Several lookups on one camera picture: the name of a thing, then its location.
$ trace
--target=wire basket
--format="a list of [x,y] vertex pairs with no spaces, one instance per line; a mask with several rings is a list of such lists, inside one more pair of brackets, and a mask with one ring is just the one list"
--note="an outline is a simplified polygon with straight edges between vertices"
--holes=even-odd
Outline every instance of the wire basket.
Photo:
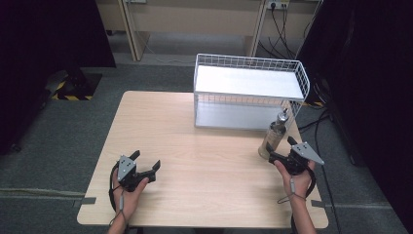
[[298,60],[197,55],[195,126],[267,130],[288,108],[289,128],[310,91]]

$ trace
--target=glass bottle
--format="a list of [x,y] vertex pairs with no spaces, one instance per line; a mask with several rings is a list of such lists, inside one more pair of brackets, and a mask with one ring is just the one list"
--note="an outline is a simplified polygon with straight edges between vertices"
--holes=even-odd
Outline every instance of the glass bottle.
[[277,120],[271,123],[261,146],[258,148],[259,155],[266,160],[270,158],[270,152],[277,149],[286,133],[285,123],[288,120],[287,112],[288,109],[286,108],[283,112],[278,114]]

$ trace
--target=wall socket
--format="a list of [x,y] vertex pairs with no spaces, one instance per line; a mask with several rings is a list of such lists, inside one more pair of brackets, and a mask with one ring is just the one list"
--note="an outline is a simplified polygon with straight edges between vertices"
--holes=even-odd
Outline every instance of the wall socket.
[[271,5],[273,3],[276,4],[276,10],[283,10],[288,9],[289,0],[269,0],[267,3],[267,8],[271,10]]

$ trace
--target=wooden tabletop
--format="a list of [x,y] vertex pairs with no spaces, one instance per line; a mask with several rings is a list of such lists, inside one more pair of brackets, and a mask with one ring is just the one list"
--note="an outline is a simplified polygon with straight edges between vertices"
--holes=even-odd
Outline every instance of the wooden tabletop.
[[[301,142],[296,124],[288,131]],[[139,172],[161,160],[155,182],[141,194],[132,226],[287,228],[289,203],[274,165],[258,155],[265,133],[194,127],[192,93],[126,92],[110,128],[86,198],[81,224],[107,225],[114,217],[108,197],[109,176],[122,154],[140,150]],[[277,152],[287,155],[284,139]],[[307,207],[316,228],[325,228],[316,187]]]

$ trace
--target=finger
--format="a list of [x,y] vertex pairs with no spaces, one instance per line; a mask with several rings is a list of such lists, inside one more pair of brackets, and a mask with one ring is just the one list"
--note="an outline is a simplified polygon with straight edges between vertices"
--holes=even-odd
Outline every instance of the finger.
[[274,162],[274,165],[276,165],[277,169],[279,170],[283,178],[289,178],[289,173],[286,170],[285,166],[282,164],[282,162],[280,162],[279,160],[276,160]]
[[143,191],[143,189],[146,187],[146,184],[148,184],[148,182],[149,182],[149,178],[148,178],[148,177],[144,178],[144,179],[137,185],[137,187],[136,187],[136,189],[134,190],[133,193],[140,194],[140,193]]
[[113,188],[116,188],[120,185],[118,181],[118,169],[115,169],[115,171],[113,172],[112,184],[113,184]]
[[313,160],[309,160],[309,168],[311,170],[314,170],[315,167],[316,167],[316,162],[314,162]]

